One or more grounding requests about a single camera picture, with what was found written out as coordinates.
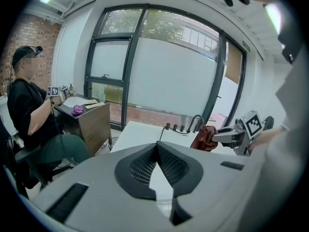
brown cloth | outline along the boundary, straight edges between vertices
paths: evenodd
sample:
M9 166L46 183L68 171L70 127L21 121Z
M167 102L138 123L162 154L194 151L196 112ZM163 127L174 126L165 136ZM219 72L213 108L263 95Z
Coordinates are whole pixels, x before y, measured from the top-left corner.
M218 146L217 142L211 140L211 137L217 133L218 131L214 126L202 126L190 148L211 152Z

tree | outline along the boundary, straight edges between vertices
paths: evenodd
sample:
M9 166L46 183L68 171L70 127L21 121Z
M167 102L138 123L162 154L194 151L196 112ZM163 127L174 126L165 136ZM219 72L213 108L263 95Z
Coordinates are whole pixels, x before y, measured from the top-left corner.
M142 9L117 10L109 13L102 33L133 32ZM161 10L149 10L141 36L176 42L182 39L184 25L176 14Z

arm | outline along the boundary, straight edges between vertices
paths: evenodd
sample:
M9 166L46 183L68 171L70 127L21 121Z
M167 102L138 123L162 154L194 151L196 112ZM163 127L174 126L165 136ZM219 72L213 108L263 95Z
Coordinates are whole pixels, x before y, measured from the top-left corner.
M252 141L252 144L249 146L249 150L253 150L255 147L268 144L270 141L277 136L278 134L286 131L282 126L270 130L263 131L257 138Z
M55 105L61 104L60 97L53 97L53 102L55 103ZM51 111L52 107L50 104L50 99L47 99L39 108L37 108L31 113L31 119L28 128L29 136L31 136L38 129L41 128L41 126L45 123L48 116L50 115Z

papers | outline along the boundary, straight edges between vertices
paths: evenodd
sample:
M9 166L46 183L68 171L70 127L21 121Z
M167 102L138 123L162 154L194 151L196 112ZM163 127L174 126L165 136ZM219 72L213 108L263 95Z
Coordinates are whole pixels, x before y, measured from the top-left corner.
M68 107L74 107L75 105L82 106L86 104L86 102L88 102L88 100L77 97L77 96L73 96L73 97L69 97L63 104Z
M97 106L103 106L103 105L105 105L105 103L104 102L100 102L100 103L96 103L96 104L85 106L85 107L87 109L90 109L90 108L94 108L94 107L97 107Z
M88 100L85 104L90 105L90 104L95 104L95 103L98 103L98 102L95 99L93 99L93 100Z

white table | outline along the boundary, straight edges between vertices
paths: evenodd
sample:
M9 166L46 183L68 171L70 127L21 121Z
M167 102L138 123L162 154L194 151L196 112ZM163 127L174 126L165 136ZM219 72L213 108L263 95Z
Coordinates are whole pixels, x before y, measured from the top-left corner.
M126 125L115 145L113 146L111 152L138 145L156 143L160 139L162 129L163 128L160 126L153 126L130 121ZM181 135L174 132L172 129L169 129L164 130L161 140L190 147L196 136L197 132L191 132L188 135ZM223 147L222 144L219 144L218 147L212 152L219 154L235 154L233 149ZM149 187L155 190L157 200L172 199L173 188L169 185L158 164L156 165L153 174L151 175Z

